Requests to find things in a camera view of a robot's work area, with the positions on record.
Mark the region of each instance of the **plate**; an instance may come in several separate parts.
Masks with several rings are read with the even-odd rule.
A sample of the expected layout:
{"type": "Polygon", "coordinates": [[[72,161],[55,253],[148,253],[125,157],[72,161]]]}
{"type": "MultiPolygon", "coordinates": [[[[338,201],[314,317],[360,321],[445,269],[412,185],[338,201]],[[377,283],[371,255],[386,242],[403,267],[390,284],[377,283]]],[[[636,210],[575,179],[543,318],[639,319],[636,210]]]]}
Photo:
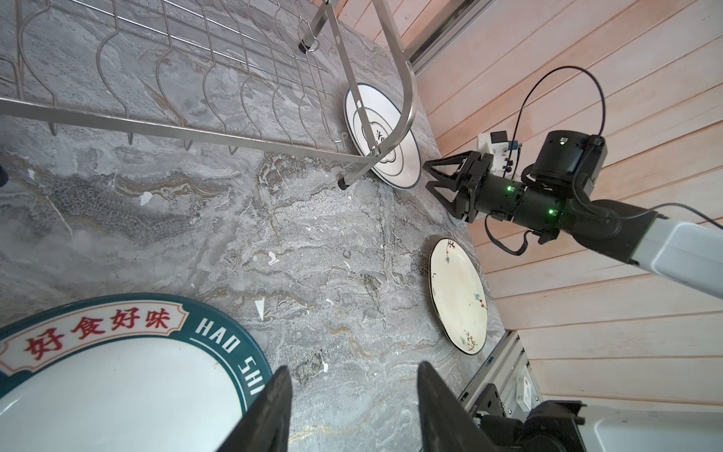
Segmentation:
{"type": "Polygon", "coordinates": [[[206,304],[68,304],[0,329],[2,448],[215,451],[271,376],[248,332],[206,304]]]}
{"type": "MultiPolygon", "coordinates": [[[[358,83],[361,101],[369,117],[369,125],[377,143],[382,142],[394,129],[401,113],[389,98],[366,83],[358,83]]],[[[362,132],[362,120],[359,110],[354,105],[351,89],[344,96],[344,119],[349,128],[351,139],[362,155],[369,155],[371,150],[362,132]]],[[[422,158],[411,130],[399,146],[392,149],[372,170],[386,183],[399,189],[411,189],[419,182],[422,173],[422,158]]]]}
{"type": "Polygon", "coordinates": [[[452,344],[467,354],[482,350],[487,340],[487,299],[472,261],[454,240],[440,240],[429,256],[429,287],[452,344]]]}

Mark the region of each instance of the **marble surface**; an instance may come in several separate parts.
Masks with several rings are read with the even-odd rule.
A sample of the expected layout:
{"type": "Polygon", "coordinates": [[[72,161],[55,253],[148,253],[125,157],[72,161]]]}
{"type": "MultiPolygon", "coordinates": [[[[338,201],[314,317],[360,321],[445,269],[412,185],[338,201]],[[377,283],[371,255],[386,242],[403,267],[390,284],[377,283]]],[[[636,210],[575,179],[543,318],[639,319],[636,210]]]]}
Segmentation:
{"type": "MultiPolygon", "coordinates": [[[[112,7],[106,0],[91,4],[112,7]]],[[[192,11],[203,5],[208,17],[234,26],[219,12],[219,0],[179,4],[192,11]]],[[[23,5],[25,14],[42,7],[23,5]]],[[[122,115],[95,68],[112,17],[67,0],[53,5],[26,27],[27,60],[59,105],[122,115]]],[[[165,27],[158,2],[117,5],[125,17],[165,27]]],[[[272,47],[306,58],[289,44],[298,26],[292,15],[277,14],[266,0],[254,0],[251,9],[243,2],[226,6],[251,38],[268,38],[272,47]]],[[[1,52],[7,56],[16,55],[12,7],[8,1],[1,6],[1,52]]],[[[314,12],[306,3],[288,7],[306,17],[314,12]]],[[[181,30],[172,18],[172,33],[208,41],[203,21],[183,14],[195,26],[181,30]]],[[[232,43],[238,36],[224,38],[224,30],[211,30],[212,45],[240,58],[243,49],[232,43]]],[[[344,26],[343,34],[359,81],[400,106],[401,82],[388,54],[344,26]]],[[[193,127],[223,130],[210,104],[229,132],[330,148],[345,130],[346,82],[328,26],[320,40],[310,61],[326,69],[320,74],[333,94],[325,107],[329,133],[319,116],[322,102],[308,88],[311,80],[305,89],[282,83],[274,95],[275,60],[257,41],[247,42],[249,60],[268,71],[248,77],[239,65],[218,58],[208,72],[206,98],[201,87],[213,65],[210,54],[176,43],[158,64],[168,50],[158,34],[121,24],[101,61],[133,117],[167,123],[182,117],[193,127]]],[[[278,64],[279,75],[303,79],[309,66],[297,61],[278,64]]],[[[8,64],[0,65],[0,74],[11,73],[8,64]]],[[[26,98],[51,101],[27,69],[25,80],[26,98]]],[[[0,90],[16,95],[4,82],[0,90]]],[[[129,145],[122,133],[58,128],[54,137],[45,123],[0,119],[0,164],[11,178],[0,188],[0,325],[106,294],[161,292],[206,302],[238,320],[272,368],[289,366],[291,451],[419,450],[418,363],[431,362],[459,393],[503,333],[490,302],[487,342],[480,354],[468,356],[446,339],[435,317],[427,268],[436,241],[452,237],[479,263],[464,224],[424,188],[426,174],[409,191],[372,173],[341,191],[335,182],[344,167],[338,162],[246,149],[232,156],[223,146],[196,142],[185,150],[180,140],[145,136],[129,145]],[[259,299],[265,300],[263,320],[254,303],[259,299]]],[[[422,160],[438,157],[421,106],[412,130],[422,160]]],[[[338,148],[351,152],[351,146],[347,140],[338,148]]],[[[492,301],[486,283],[485,290],[492,301]]]]}

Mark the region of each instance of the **black rubber foot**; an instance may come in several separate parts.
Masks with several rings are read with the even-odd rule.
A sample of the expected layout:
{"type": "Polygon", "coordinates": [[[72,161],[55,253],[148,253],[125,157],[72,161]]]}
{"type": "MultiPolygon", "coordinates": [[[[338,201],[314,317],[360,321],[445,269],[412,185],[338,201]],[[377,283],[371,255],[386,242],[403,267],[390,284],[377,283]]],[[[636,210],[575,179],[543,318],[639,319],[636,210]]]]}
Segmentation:
{"type": "Polygon", "coordinates": [[[2,166],[0,166],[0,187],[7,184],[9,176],[7,175],[7,172],[3,169],[2,166]]]}

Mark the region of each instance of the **white lettering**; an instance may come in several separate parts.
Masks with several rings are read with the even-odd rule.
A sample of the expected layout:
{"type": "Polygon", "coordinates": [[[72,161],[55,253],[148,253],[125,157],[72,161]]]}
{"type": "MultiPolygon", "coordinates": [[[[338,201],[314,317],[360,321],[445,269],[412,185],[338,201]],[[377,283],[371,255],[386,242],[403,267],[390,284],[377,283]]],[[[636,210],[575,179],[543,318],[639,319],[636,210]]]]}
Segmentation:
{"type": "Polygon", "coordinates": [[[240,343],[241,341],[239,339],[237,339],[235,336],[231,336],[230,338],[228,338],[225,344],[221,346],[221,348],[226,350],[226,353],[231,353],[240,343]]]}
{"type": "Polygon", "coordinates": [[[256,394],[256,393],[259,393],[259,392],[263,391],[263,389],[264,389],[265,387],[266,387],[266,385],[261,385],[261,386],[259,386],[258,388],[253,388],[253,389],[251,390],[251,395],[253,396],[253,395],[256,394]]]}
{"type": "Polygon", "coordinates": [[[198,328],[196,328],[196,334],[201,333],[201,330],[203,330],[201,336],[206,336],[212,326],[213,320],[209,321],[206,317],[204,317],[203,320],[201,320],[201,323],[198,324],[198,328]]]}
{"type": "Polygon", "coordinates": [[[261,371],[258,370],[258,369],[256,369],[255,371],[249,373],[249,374],[246,376],[246,381],[249,381],[249,380],[251,380],[251,379],[253,378],[253,380],[251,380],[251,381],[249,381],[249,382],[247,383],[247,385],[249,386],[249,388],[251,388],[251,387],[252,387],[253,385],[255,385],[256,383],[262,382],[262,381],[264,380],[264,377],[257,377],[257,375],[261,375],[261,371]]]}
{"type": "Polygon", "coordinates": [[[254,361],[254,357],[248,357],[248,358],[246,358],[246,360],[244,361],[244,362],[246,362],[246,367],[244,367],[244,368],[242,369],[241,366],[239,366],[239,369],[241,370],[241,373],[246,373],[246,372],[249,372],[249,370],[251,370],[251,366],[249,366],[249,361],[250,361],[250,362],[253,362],[254,364],[256,364],[256,361],[254,361]]]}
{"type": "Polygon", "coordinates": [[[221,339],[223,339],[223,335],[226,333],[226,329],[222,326],[214,334],[209,337],[210,340],[215,339],[217,344],[221,343],[221,339]]]}

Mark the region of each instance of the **chinese character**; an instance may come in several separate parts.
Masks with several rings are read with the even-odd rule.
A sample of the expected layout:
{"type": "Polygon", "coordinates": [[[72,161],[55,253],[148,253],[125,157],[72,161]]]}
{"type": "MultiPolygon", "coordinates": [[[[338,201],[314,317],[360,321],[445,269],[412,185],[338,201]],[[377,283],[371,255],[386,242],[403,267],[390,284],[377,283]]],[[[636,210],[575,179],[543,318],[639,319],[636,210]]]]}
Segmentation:
{"type": "Polygon", "coordinates": [[[168,315],[165,309],[161,308],[160,312],[156,311],[148,311],[148,315],[145,316],[145,321],[147,322],[145,324],[146,328],[154,327],[158,328],[158,326],[162,326],[164,328],[168,328],[165,323],[163,323],[164,320],[170,320],[171,317],[168,315]]]}
{"type": "Polygon", "coordinates": [[[43,353],[46,351],[56,351],[63,348],[63,344],[61,344],[59,340],[63,336],[65,335],[59,334],[56,336],[55,328],[48,328],[45,333],[39,335],[38,337],[28,339],[27,342],[29,343],[29,346],[27,346],[25,351],[29,351],[31,354],[34,354],[35,361],[40,361],[40,358],[43,357],[43,353]],[[55,346],[54,349],[48,347],[51,344],[55,346]]]}
{"type": "Polygon", "coordinates": [[[103,319],[83,317],[80,319],[80,322],[78,322],[78,326],[76,326],[74,330],[70,330],[70,332],[76,333],[78,330],[81,330],[83,334],[78,339],[85,339],[91,334],[103,334],[105,331],[98,330],[100,322],[103,322],[103,319]]]}
{"type": "Polygon", "coordinates": [[[135,320],[140,319],[139,315],[135,315],[136,312],[138,312],[137,307],[132,307],[129,310],[125,310],[125,312],[122,312],[121,310],[116,310],[116,314],[111,317],[111,320],[113,321],[112,330],[115,331],[121,326],[124,326],[128,329],[133,328],[133,326],[135,325],[135,320]]]}

